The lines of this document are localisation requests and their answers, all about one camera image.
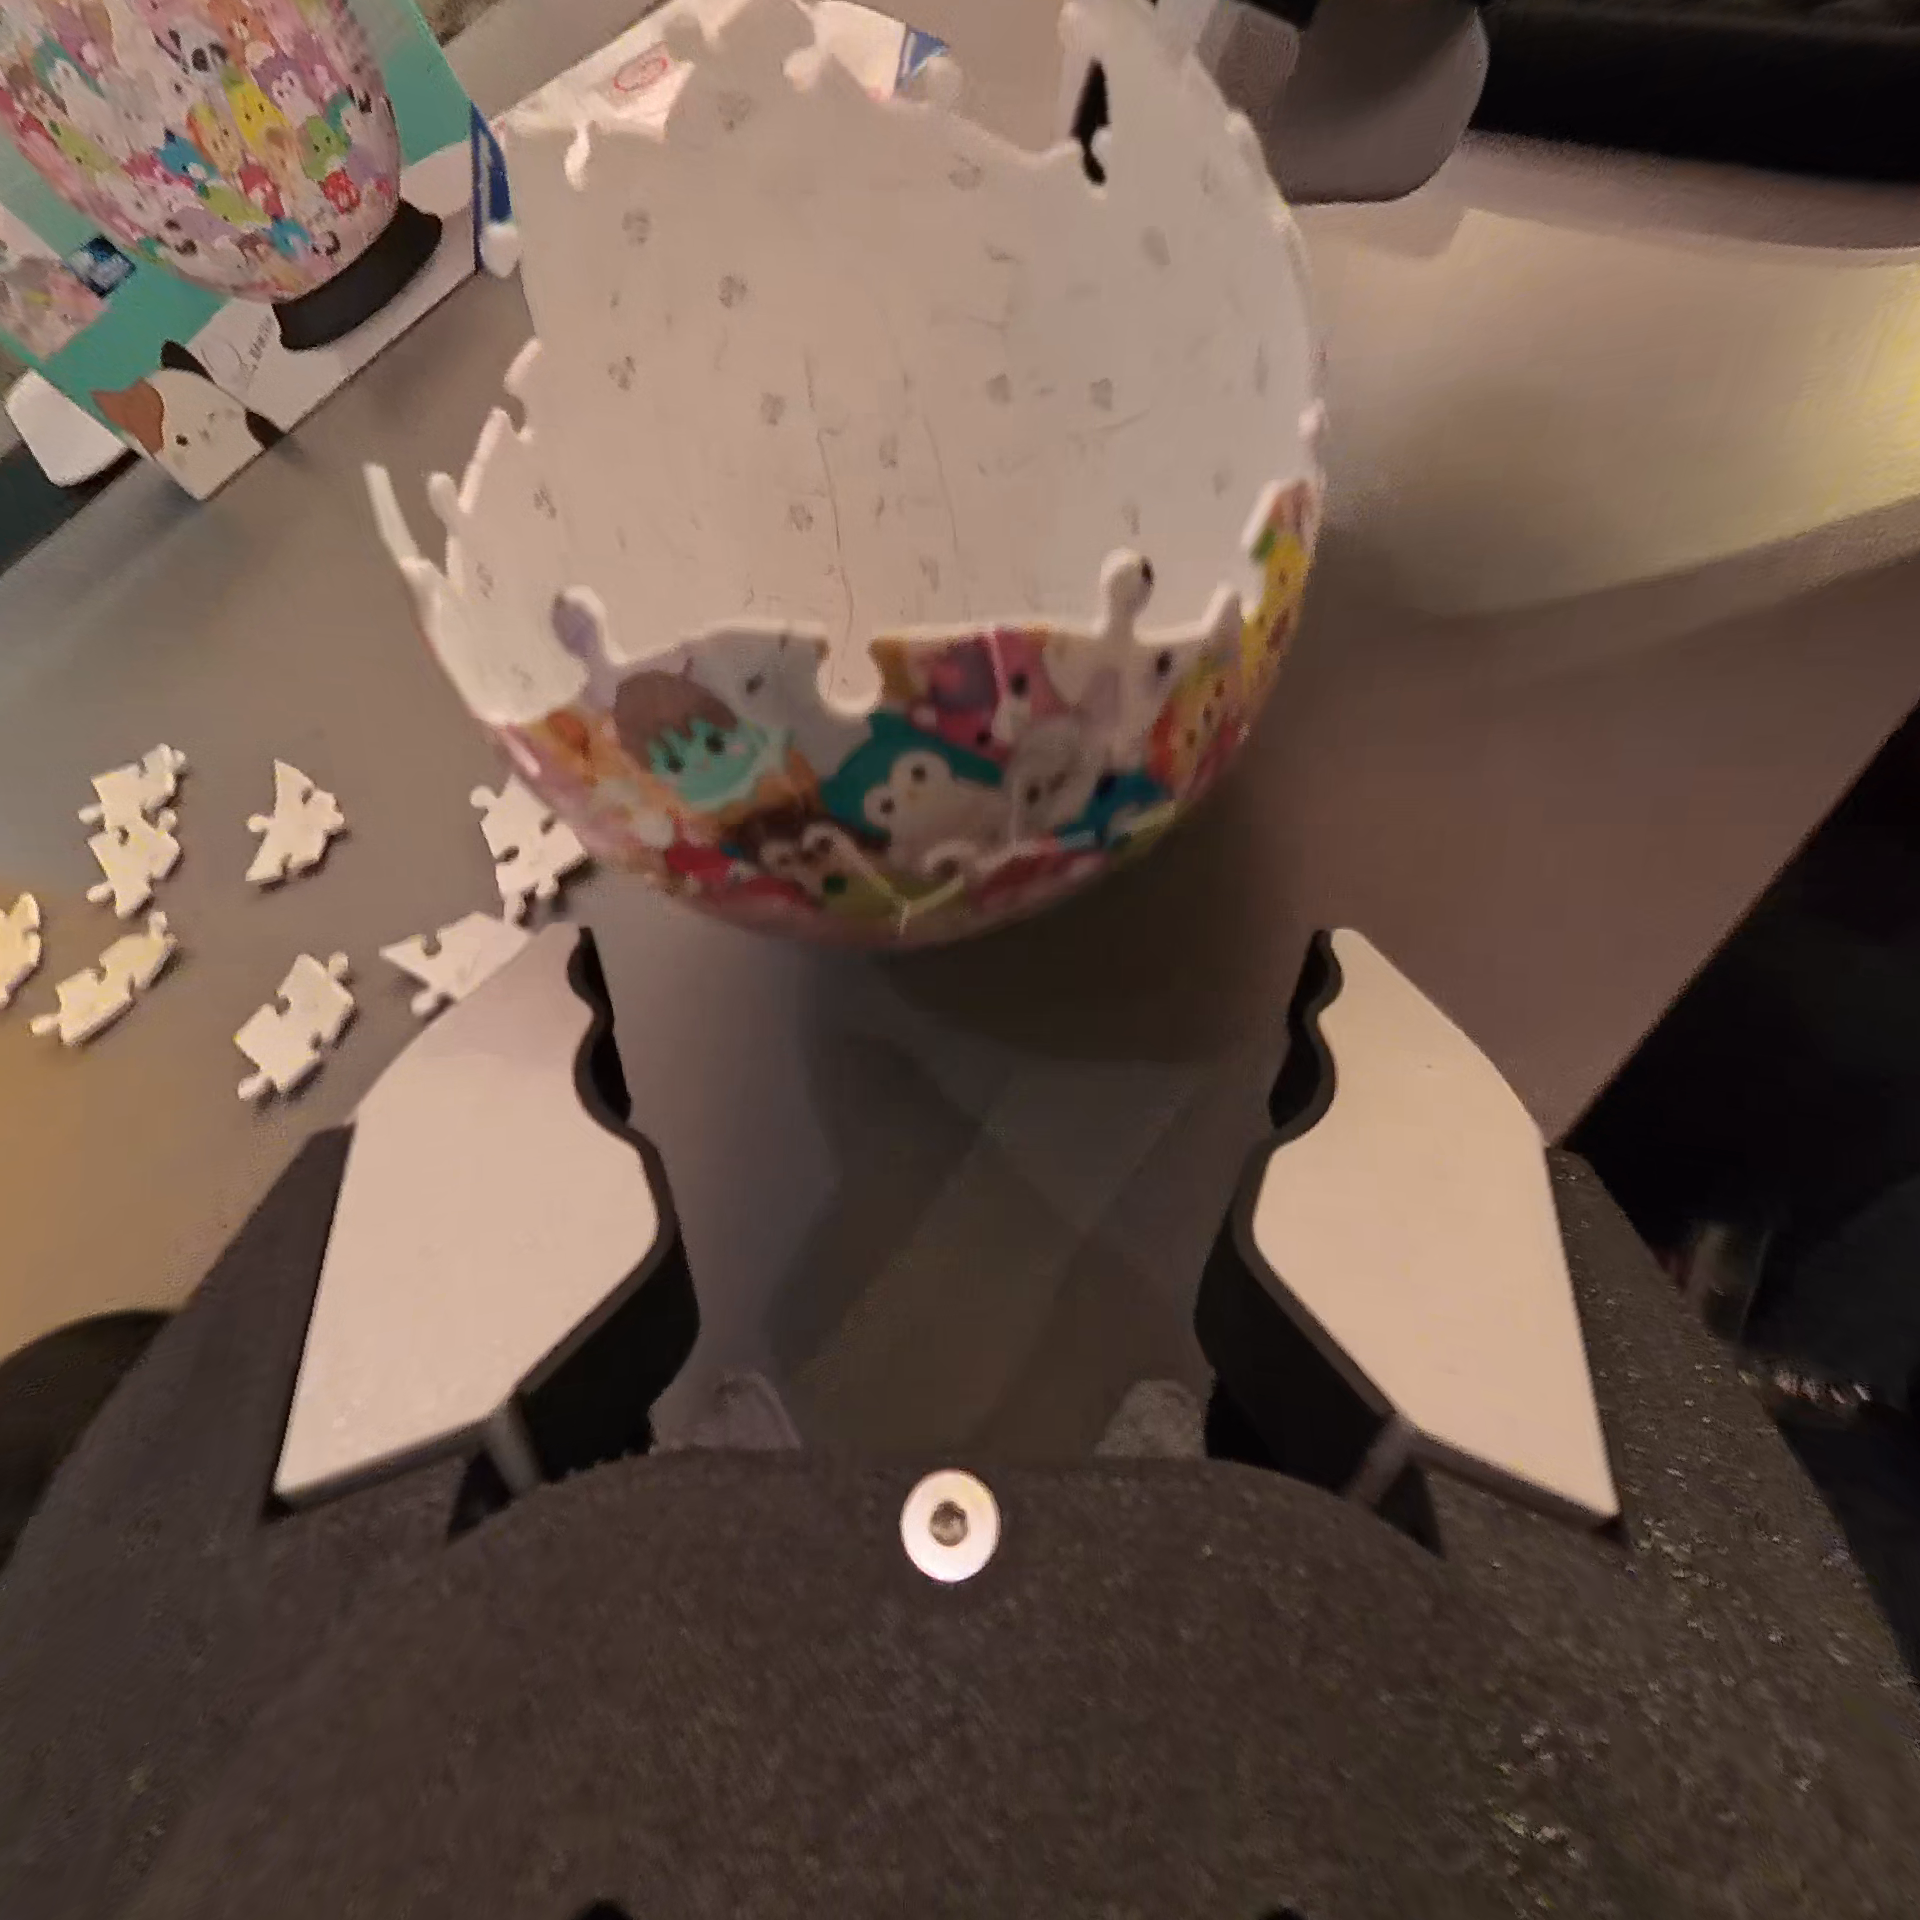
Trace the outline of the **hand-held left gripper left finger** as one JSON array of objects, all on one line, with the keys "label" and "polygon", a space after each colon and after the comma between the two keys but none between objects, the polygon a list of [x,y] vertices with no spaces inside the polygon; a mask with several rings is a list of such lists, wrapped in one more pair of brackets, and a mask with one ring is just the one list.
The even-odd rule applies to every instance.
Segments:
[{"label": "hand-held left gripper left finger", "polygon": [[696,1335],[594,934],[549,925],[349,1121],[273,1499],[451,1457],[522,1494],[645,1454]]}]

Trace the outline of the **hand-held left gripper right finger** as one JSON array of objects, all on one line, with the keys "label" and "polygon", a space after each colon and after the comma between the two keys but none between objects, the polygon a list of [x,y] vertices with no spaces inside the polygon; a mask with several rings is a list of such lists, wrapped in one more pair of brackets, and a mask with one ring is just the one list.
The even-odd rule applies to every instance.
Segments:
[{"label": "hand-held left gripper right finger", "polygon": [[1220,1458],[1399,1532],[1431,1477],[1618,1523],[1542,1126],[1358,930],[1308,938],[1194,1339]]}]

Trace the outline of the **colourful puzzle ball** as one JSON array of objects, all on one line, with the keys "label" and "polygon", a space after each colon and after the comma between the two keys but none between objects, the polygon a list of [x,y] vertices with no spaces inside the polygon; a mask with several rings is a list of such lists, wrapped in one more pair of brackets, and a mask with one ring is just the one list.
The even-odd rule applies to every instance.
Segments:
[{"label": "colourful puzzle ball", "polygon": [[809,3],[662,22],[674,89],[498,145],[536,322],[428,558],[470,718],[583,850],[717,921],[945,948],[1227,774],[1322,530],[1302,239],[1148,3],[1068,3],[1108,120],[878,97]]}]

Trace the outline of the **pile of loose puzzle pieces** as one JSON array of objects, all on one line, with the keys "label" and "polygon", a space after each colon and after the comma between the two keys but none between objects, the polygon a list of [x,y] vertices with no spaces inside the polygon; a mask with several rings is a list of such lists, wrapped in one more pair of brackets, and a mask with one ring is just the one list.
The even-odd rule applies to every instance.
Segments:
[{"label": "pile of loose puzzle pieces", "polygon": [[[96,956],[56,979],[52,1001],[28,1015],[28,1031],[69,1050],[91,1044],[173,969],[179,938],[152,903],[173,877],[184,843],[177,792],[188,761],[173,745],[152,745],[139,757],[96,770],[91,802],[78,806],[83,850],[94,863],[89,903],[101,903],[123,928]],[[475,788],[465,802],[475,814],[494,880],[495,911],[412,934],[379,956],[412,979],[415,1020],[435,1020],[465,999],[517,959],[532,939],[532,908],[556,903],[567,877],[587,868],[587,850],[550,806],[522,779]],[[336,838],[349,834],[338,801],[289,761],[273,761],[273,802],[249,817],[251,890],[284,889],[315,871]],[[295,1097],[322,1067],[357,1020],[345,954],[297,954],[273,991],[234,1027],[232,1044],[243,1061],[239,1100],[261,1105]]]}]

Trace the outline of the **puzzle ball box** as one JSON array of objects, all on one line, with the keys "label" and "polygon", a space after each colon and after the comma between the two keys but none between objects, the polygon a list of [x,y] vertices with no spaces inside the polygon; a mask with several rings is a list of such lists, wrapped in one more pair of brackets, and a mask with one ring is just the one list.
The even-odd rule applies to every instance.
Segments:
[{"label": "puzzle ball box", "polygon": [[506,271],[506,222],[415,3],[4,3],[4,351],[193,498]]}]

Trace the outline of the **white instruction leaflet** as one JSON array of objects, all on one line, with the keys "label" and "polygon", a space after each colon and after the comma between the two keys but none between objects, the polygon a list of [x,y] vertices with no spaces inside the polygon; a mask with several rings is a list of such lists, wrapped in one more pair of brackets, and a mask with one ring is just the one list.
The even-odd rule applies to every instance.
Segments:
[{"label": "white instruction leaflet", "polygon": [[[570,123],[578,111],[610,113],[660,130],[674,103],[690,61],[672,52],[672,33],[721,35],[752,3],[660,3],[652,13],[618,33],[494,120]],[[791,3],[804,13],[812,38],[872,97],[955,103],[962,67],[941,35],[920,33],[895,13],[868,3]]]}]

